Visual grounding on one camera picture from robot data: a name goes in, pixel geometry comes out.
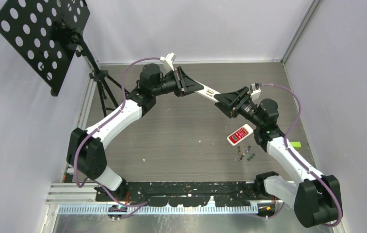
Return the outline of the long white remote control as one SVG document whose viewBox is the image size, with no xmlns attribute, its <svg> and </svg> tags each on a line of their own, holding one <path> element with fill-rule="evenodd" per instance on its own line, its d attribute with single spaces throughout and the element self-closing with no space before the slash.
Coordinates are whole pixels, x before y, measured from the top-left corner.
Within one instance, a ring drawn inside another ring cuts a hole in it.
<svg viewBox="0 0 367 233">
<path fill-rule="evenodd" d="M 213 88 L 210 88 L 209 86 L 204 85 L 204 84 L 202 84 L 202 83 L 199 83 L 199 84 L 203 87 L 203 89 L 196 91 L 196 93 L 197 93 L 197 94 L 199 94 L 199 95 L 201 95 L 201 96 L 205 97 L 206 99 L 208 99 L 208 100 L 210 100 L 210 101 L 212 101 L 212 102 L 214 102 L 214 103 L 219 102 L 219 101 L 215 98 L 215 95 L 219 94 L 219 92 L 218 92 L 218 91 L 216 91 L 216 90 L 214 90 Z"/>
</svg>

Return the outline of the green battery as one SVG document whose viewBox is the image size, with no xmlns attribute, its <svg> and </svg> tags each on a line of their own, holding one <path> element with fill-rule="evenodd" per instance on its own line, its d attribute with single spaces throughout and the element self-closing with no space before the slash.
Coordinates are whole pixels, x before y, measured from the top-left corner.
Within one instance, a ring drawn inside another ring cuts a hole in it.
<svg viewBox="0 0 367 233">
<path fill-rule="evenodd" d="M 255 154 L 250 155 L 250 156 L 247 158 L 247 161 L 252 160 L 254 157 L 255 157 Z"/>
</svg>

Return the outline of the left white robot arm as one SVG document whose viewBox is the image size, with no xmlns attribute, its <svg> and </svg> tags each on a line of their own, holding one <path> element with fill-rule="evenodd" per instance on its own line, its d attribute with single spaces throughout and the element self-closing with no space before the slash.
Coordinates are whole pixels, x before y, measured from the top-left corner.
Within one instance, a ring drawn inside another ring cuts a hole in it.
<svg viewBox="0 0 367 233">
<path fill-rule="evenodd" d="M 122 200 L 127 193 L 125 181 L 107 164 L 108 144 L 128 125 L 142 118 L 156 104 L 157 96 L 174 93 L 183 97 L 203 89 L 204 86 L 191 79 L 181 67 L 163 74 L 157 64 L 145 65 L 136 87 L 122 105 L 94 126 L 72 131 L 67 162 L 75 171 L 105 186 L 113 200 Z"/>
</svg>

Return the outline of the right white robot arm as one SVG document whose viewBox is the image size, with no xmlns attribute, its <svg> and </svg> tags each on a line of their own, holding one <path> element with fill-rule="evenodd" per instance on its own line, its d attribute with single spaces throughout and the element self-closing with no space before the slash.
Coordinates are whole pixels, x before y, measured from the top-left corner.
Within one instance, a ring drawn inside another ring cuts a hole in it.
<svg viewBox="0 0 367 233">
<path fill-rule="evenodd" d="M 335 227 L 343 217 L 340 183 L 334 175 L 324 175 L 311 166 L 290 144 L 287 133 L 277 124 L 278 104 L 263 99 L 255 104 L 253 91 L 244 87 L 235 92 L 214 94 L 215 105 L 229 118 L 242 116 L 256 126 L 254 139 L 289 174 L 293 183 L 279 175 L 262 174 L 254 186 L 260 199 L 273 195 L 293 209 L 298 221 L 306 228 L 324 225 Z"/>
</svg>

